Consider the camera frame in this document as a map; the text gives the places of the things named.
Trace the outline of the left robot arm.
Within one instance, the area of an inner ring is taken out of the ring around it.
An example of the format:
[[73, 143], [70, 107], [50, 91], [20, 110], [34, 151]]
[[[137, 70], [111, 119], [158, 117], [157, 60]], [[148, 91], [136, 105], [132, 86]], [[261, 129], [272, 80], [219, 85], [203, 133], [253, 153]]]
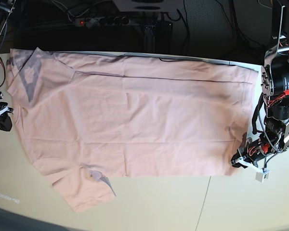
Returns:
[[267, 171], [269, 161], [289, 149], [289, 0], [273, 0], [272, 38], [261, 68], [261, 87], [251, 119], [252, 133], [231, 159], [232, 167]]

